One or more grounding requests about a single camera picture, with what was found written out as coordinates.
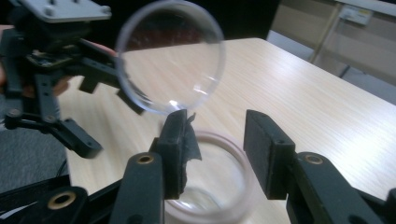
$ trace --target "gray robot part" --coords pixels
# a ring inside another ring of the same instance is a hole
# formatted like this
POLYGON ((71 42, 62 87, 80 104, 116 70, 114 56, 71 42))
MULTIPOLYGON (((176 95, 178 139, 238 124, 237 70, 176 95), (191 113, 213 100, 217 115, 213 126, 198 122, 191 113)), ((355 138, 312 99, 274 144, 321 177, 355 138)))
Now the gray robot part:
POLYGON ((99 21, 111 17, 111 8, 90 0, 21 0, 40 20, 48 23, 99 21))

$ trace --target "table surface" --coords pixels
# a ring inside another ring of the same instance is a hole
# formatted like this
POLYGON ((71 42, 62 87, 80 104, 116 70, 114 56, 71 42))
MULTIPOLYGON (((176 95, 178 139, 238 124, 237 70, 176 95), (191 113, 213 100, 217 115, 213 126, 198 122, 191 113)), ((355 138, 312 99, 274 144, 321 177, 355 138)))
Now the table surface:
MULTIPOLYGON (((396 186, 396 106, 260 39, 225 42, 220 84, 196 113, 194 129, 243 142, 247 109, 269 115, 295 142, 332 161, 355 188, 385 199, 396 186)), ((104 147, 94 160, 67 150, 73 185, 89 193, 122 178, 128 159, 148 151, 164 116, 136 115, 105 85, 95 94, 77 91, 80 78, 60 97, 64 118, 73 118, 104 147)), ((244 223, 289 223, 285 202, 257 192, 244 223)))

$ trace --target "transparent disc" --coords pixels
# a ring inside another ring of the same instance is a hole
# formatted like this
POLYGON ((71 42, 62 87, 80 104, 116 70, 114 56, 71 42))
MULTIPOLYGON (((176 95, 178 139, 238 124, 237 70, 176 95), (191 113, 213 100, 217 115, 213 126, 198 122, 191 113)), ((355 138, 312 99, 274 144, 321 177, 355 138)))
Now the transparent disc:
POLYGON ((194 108, 213 92, 224 64, 222 33, 201 7, 158 1, 129 19, 117 42, 122 89, 147 111, 194 108))

